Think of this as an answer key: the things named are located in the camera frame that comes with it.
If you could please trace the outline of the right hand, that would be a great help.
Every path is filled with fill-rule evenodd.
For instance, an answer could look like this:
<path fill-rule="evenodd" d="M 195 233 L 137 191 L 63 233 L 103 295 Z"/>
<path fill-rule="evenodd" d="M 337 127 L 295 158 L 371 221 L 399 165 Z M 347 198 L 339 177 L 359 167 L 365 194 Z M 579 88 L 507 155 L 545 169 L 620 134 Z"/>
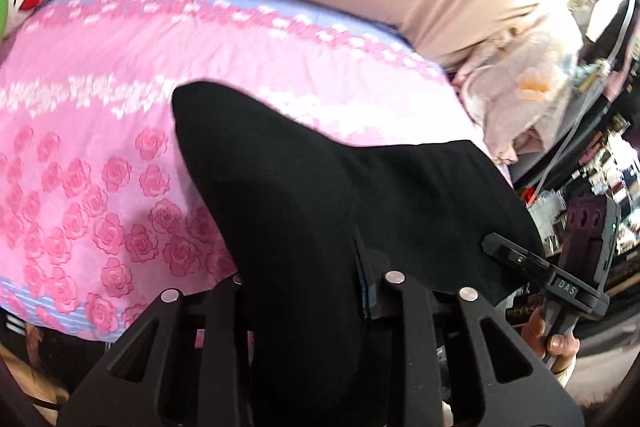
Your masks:
<path fill-rule="evenodd" d="M 521 330 L 521 336 L 538 358 L 555 357 L 551 373 L 562 387 L 570 381 L 576 366 L 580 341 L 572 332 L 551 335 L 546 332 L 542 308 L 537 308 Z"/>

